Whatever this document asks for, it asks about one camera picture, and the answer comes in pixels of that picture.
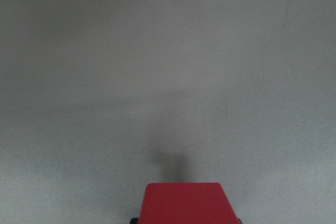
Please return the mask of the red cube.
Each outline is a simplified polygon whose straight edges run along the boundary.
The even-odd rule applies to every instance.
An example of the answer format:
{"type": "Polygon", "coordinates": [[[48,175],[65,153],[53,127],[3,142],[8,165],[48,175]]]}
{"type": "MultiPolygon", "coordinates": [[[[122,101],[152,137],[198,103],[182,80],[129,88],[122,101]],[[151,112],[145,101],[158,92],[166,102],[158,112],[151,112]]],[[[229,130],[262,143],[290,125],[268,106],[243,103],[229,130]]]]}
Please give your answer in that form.
{"type": "Polygon", "coordinates": [[[130,223],[240,224],[219,183],[148,184],[140,216],[130,223]]]}

